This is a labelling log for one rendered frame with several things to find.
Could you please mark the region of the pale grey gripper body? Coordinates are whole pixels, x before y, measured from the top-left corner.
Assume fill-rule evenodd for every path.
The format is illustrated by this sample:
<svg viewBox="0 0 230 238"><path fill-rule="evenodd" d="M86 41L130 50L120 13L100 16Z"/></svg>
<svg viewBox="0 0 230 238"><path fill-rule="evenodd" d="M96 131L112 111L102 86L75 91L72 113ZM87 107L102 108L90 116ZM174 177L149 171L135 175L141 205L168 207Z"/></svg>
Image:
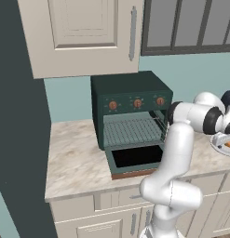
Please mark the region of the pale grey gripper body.
<svg viewBox="0 0 230 238"><path fill-rule="evenodd" d="M214 144L225 144L227 142L230 142L230 134L224 134L224 133L218 132L213 137Z"/></svg>

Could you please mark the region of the white plate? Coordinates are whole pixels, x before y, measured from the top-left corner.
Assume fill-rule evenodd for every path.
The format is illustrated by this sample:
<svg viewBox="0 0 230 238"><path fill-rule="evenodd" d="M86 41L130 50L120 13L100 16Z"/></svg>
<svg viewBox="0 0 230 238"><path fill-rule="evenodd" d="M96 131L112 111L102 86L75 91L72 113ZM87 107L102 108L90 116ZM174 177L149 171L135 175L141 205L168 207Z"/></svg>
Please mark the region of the white plate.
<svg viewBox="0 0 230 238"><path fill-rule="evenodd" d="M223 155L230 156L230 148L229 147L225 146L224 144L214 144L213 143L213 137L215 135L210 137L210 145L212 146L212 148Z"/></svg>

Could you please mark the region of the beige base cupboard door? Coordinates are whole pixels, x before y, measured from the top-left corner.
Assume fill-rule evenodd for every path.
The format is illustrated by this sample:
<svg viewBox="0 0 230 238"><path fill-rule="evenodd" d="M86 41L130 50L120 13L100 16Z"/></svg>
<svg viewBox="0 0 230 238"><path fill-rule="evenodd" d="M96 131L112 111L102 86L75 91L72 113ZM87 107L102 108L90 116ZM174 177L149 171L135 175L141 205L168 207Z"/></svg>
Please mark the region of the beige base cupboard door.
<svg viewBox="0 0 230 238"><path fill-rule="evenodd" d="M230 192L218 194L199 238L230 234Z"/></svg>
<svg viewBox="0 0 230 238"><path fill-rule="evenodd" d="M146 220L146 211L150 210L151 212L151 217L150 217L150 222L148 226L145 226L145 220ZM154 212L154 207L152 205L146 206L143 210L143 218L144 218L144 227L143 230L141 231L140 238L154 238L154 222L153 222L153 212Z"/></svg>
<svg viewBox="0 0 230 238"><path fill-rule="evenodd" d="M130 235L132 214L136 214L135 232ZM58 238L137 238L140 208L132 208L87 218L56 222Z"/></svg>

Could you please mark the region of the dark green toaster oven door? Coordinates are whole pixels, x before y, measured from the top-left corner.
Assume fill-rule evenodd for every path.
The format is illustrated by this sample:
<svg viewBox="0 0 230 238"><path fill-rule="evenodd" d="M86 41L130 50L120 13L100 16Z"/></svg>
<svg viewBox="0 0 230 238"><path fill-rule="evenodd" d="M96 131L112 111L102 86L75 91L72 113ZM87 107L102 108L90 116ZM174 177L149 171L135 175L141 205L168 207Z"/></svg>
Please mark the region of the dark green toaster oven door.
<svg viewBox="0 0 230 238"><path fill-rule="evenodd" d="M111 175L152 168L157 169L162 154L163 145L148 145L120 150L105 149Z"/></svg>

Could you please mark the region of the dark green toaster oven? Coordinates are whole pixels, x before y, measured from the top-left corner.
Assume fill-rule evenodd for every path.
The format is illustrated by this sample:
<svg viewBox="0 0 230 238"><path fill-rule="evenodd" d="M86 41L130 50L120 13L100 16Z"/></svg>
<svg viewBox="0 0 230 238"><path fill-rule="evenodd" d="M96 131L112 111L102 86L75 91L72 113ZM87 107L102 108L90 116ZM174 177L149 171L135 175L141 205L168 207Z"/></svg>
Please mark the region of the dark green toaster oven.
<svg viewBox="0 0 230 238"><path fill-rule="evenodd" d="M172 102L172 90L153 72L95 75L90 78L92 118L99 148L104 150L104 123L111 120L157 118L168 127L168 108ZM162 97L163 105L156 99ZM140 99L142 105L135 108L133 102ZM115 101L117 108L109 109Z"/></svg>

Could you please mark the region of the dark-framed window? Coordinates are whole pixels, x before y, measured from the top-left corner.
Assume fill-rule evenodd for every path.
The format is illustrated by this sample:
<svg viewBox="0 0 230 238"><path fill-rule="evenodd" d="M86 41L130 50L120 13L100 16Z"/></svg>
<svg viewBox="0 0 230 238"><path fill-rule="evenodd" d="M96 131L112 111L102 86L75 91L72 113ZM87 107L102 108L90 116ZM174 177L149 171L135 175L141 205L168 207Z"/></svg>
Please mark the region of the dark-framed window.
<svg viewBox="0 0 230 238"><path fill-rule="evenodd" d="M145 0L143 56L230 52L230 0Z"/></svg>

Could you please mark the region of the dark grey tall cabinet side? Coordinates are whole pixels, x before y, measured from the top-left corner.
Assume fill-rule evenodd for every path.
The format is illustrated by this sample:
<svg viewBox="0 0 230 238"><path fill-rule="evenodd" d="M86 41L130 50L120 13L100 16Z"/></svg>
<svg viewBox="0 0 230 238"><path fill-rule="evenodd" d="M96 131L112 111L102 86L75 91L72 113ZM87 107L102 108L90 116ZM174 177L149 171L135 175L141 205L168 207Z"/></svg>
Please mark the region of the dark grey tall cabinet side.
<svg viewBox="0 0 230 238"><path fill-rule="evenodd" d="M20 238L57 238L45 202L50 136L45 84L35 80L17 0L0 0L0 190Z"/></svg>

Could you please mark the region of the beige wall cupboard door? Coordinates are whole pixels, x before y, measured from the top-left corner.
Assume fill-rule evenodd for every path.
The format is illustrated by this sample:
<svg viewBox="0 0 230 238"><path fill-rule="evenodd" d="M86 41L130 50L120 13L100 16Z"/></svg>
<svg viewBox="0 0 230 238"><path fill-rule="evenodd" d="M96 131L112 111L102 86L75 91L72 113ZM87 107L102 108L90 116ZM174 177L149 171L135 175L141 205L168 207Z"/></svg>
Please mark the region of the beige wall cupboard door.
<svg viewBox="0 0 230 238"><path fill-rule="evenodd" d="M35 79L138 71L143 0L18 0L18 5Z"/></svg>

